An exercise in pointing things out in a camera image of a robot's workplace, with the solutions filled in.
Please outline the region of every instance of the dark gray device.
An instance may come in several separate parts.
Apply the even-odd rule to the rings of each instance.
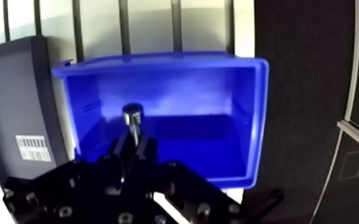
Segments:
[[[0,184],[68,161],[54,101],[47,40],[0,44]]]

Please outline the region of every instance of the white wall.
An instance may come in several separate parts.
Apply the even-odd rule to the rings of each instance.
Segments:
[[[118,0],[81,1],[85,58],[121,54]],[[133,53],[172,51],[171,3],[176,0],[128,0],[130,43]],[[184,51],[225,50],[225,4],[227,0],[182,0],[182,43]],[[48,37],[50,63],[75,60],[72,0],[41,0],[42,33]],[[8,0],[11,39],[35,34],[32,0]],[[254,56],[253,0],[234,0],[235,47],[242,57]],[[5,42],[0,0],[0,43]],[[73,158],[75,146],[64,88],[53,78],[55,100],[66,149]],[[227,191],[237,201],[242,189]],[[0,223],[11,220],[2,203]]]

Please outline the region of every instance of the blue plastic bin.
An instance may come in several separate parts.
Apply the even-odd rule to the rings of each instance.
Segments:
[[[179,160],[220,188],[256,183],[268,63],[226,52],[120,55],[52,70],[64,80],[76,156],[96,161],[127,127],[121,109],[143,105],[141,125],[159,161]]]

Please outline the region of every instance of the barcode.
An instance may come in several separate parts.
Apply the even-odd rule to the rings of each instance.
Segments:
[[[44,136],[16,135],[23,160],[51,161]]]

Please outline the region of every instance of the barcode label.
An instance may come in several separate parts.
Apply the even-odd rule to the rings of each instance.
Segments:
[[[16,140],[23,160],[51,162],[44,136],[16,135]]]

